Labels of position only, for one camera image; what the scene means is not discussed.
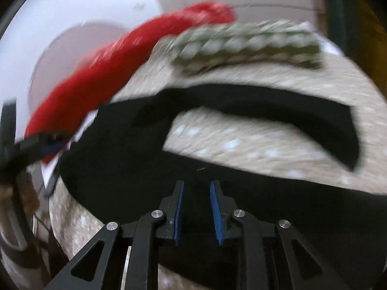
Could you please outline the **black pants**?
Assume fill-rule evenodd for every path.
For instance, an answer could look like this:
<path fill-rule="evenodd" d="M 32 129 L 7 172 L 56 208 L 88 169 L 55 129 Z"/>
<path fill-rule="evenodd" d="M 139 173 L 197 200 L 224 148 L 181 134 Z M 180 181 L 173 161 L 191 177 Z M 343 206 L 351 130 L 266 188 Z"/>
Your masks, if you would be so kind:
<path fill-rule="evenodd" d="M 133 221 L 187 187 L 186 244 L 171 268 L 211 285 L 209 184 L 220 181 L 265 221 L 287 216 L 313 238 L 352 289 L 369 289 L 386 262 L 386 199 L 338 188 L 361 158 L 351 107 L 287 90 L 243 85 L 167 88 L 99 109 L 61 158 L 70 194 L 101 221 Z"/>

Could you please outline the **beige dotted bedspread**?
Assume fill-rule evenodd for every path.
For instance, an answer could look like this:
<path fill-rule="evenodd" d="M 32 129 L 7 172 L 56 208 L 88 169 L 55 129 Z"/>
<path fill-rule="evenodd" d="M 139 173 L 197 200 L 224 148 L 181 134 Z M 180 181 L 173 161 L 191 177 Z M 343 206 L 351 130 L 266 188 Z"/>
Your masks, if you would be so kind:
<path fill-rule="evenodd" d="M 271 63 L 219 67 L 202 76 L 181 77 L 167 59 L 168 38 L 158 42 L 145 63 L 112 98 L 114 102 L 154 94 L 168 85 L 227 82 L 300 90 L 354 106 L 364 155 L 359 168 L 347 172 L 326 151 L 288 124 L 238 120 L 197 110 L 172 125 L 166 149 L 195 159 L 226 164 L 248 172 L 315 181 L 386 198 L 386 102 L 366 75 L 338 50 L 323 42 L 320 70 Z"/>

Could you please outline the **red bolster pillow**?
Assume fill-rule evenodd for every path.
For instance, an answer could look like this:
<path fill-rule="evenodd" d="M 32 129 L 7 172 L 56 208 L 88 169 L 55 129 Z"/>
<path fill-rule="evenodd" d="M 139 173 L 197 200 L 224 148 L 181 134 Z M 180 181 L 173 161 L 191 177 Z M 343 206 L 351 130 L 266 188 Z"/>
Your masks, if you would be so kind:
<path fill-rule="evenodd" d="M 87 114 L 113 98 L 144 64 L 157 42 L 183 31 L 236 20 L 231 6 L 215 1 L 164 13 L 98 49 L 86 66 L 62 80 L 31 116 L 24 136 L 41 132 L 74 135 Z"/>

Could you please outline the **white bed headboard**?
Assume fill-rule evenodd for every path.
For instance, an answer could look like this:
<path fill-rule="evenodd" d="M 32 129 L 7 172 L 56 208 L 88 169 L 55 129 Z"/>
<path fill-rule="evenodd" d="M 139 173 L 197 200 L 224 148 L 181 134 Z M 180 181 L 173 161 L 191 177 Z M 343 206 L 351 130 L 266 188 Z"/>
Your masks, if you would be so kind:
<path fill-rule="evenodd" d="M 60 33 L 40 55 L 31 75 L 30 113 L 35 112 L 56 85 L 72 74 L 83 56 L 118 40 L 127 32 L 113 23 L 86 22 Z"/>

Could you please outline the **green dotted pillow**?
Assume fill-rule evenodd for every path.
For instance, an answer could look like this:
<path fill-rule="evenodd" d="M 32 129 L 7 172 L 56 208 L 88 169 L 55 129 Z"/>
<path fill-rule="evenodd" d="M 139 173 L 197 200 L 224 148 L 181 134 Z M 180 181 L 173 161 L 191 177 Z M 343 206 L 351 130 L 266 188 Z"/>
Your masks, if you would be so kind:
<path fill-rule="evenodd" d="M 168 52 L 171 64 L 185 74 L 262 60 L 307 68 L 317 68 L 321 61 L 317 35 L 291 20 L 187 29 L 171 41 Z"/>

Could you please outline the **teal wooden door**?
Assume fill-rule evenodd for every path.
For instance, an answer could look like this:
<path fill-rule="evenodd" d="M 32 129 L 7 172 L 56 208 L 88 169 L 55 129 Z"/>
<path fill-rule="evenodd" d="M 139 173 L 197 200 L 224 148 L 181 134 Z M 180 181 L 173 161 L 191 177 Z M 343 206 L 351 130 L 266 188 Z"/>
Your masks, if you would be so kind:
<path fill-rule="evenodd" d="M 359 50 L 356 0 L 325 0 L 328 38 L 347 56 Z"/>

